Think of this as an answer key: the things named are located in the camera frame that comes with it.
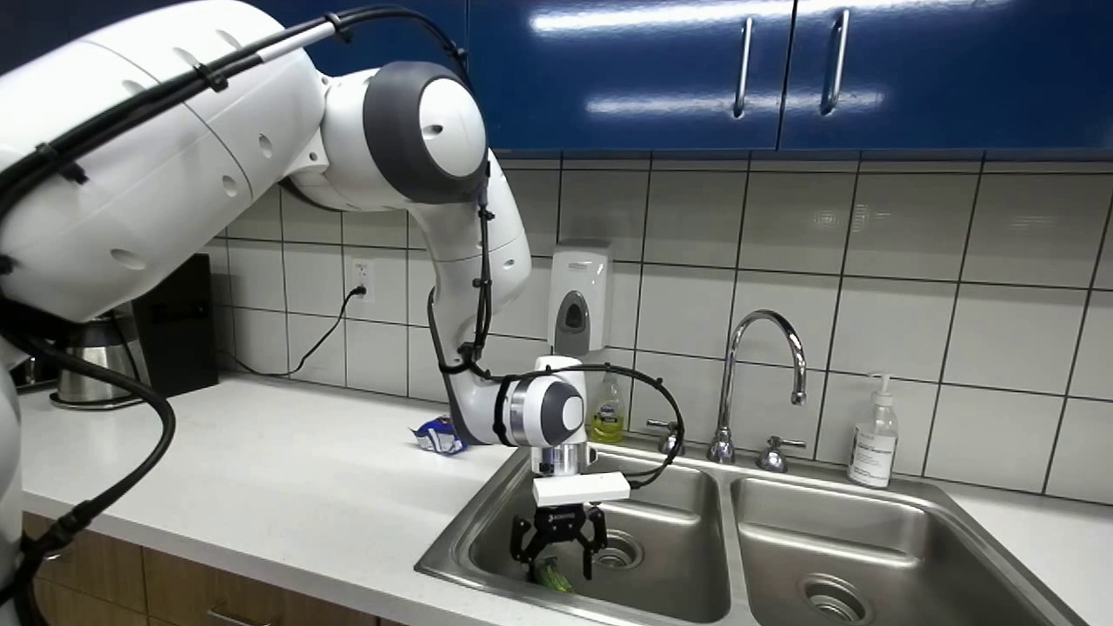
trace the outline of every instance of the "white tile wall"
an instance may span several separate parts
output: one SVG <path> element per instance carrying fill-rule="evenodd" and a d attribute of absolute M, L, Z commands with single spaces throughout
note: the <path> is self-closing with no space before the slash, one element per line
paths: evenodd
<path fill-rule="evenodd" d="M 529 370 L 546 350 L 554 248 L 604 242 L 609 357 L 665 375 L 693 443 L 711 431 L 730 322 L 773 306 L 802 335 L 810 400 L 788 408 L 783 338 L 753 326 L 733 380 L 741 445 L 775 431 L 844 464 L 867 375 L 893 371 L 897 473 L 1113 505 L 1110 162 L 519 159 L 508 182 L 537 272 L 498 313 L 483 364 Z M 226 350 L 246 364 L 284 370 L 368 282 L 306 380 L 444 400 L 425 331 L 430 263 L 406 217 L 267 196 L 207 254 Z M 666 408 L 634 385 L 629 420 Z"/>

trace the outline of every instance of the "white countertop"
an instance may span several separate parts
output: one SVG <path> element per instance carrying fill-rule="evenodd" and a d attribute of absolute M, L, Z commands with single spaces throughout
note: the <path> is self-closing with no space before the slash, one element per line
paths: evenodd
<path fill-rule="evenodd" d="M 173 400 L 168 460 L 95 528 L 396 622 L 575 622 L 479 596 L 415 562 L 508 460 L 441 460 L 406 428 L 437 415 L 318 385 L 226 380 Z M 52 410 L 23 395 L 23 502 L 59 515 L 130 471 L 155 438 L 146 408 Z M 947 487 L 1081 618 L 1113 626 L 1113 509 Z"/>

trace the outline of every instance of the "chrome faucet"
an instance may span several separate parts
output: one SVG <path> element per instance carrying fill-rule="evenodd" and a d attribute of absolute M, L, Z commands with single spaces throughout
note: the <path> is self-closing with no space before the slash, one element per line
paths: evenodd
<path fill-rule="evenodd" d="M 802 342 L 795 335 L 795 326 L 775 313 L 775 311 L 753 311 L 746 313 L 725 338 L 725 350 L 724 350 L 724 385 L 718 385 L 718 420 L 717 420 L 717 435 L 711 443 L 707 445 L 707 460 L 711 464 L 730 464 L 733 460 L 733 443 L 730 443 L 730 380 L 733 380 L 733 350 L 741 345 L 741 335 L 753 322 L 753 319 L 767 319 L 775 322 L 786 342 L 788 342 L 788 350 L 793 350 L 793 402 L 802 402 L 806 395 L 806 362 L 802 362 Z"/>

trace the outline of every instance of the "white bottle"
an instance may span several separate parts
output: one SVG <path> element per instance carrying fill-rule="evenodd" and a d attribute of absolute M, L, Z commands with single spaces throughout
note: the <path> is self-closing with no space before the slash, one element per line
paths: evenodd
<path fill-rule="evenodd" d="M 867 487 L 890 487 L 897 460 L 897 408 L 890 395 L 890 375 L 878 375 L 872 416 L 855 428 L 847 480 Z"/>

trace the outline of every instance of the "stainless steel sink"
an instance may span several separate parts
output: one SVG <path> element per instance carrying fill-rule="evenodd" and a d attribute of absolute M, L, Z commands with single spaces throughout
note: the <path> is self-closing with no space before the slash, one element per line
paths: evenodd
<path fill-rule="evenodd" d="M 660 457 L 601 447 L 601 471 Z M 524 581 L 511 523 L 529 517 L 519 451 L 437 537 L 418 569 L 593 622 L 962 626 L 1081 622 L 937 487 L 867 490 L 824 471 L 762 473 L 679 460 L 609 505 L 593 576 L 580 549 L 546 559 L 569 590 Z"/>

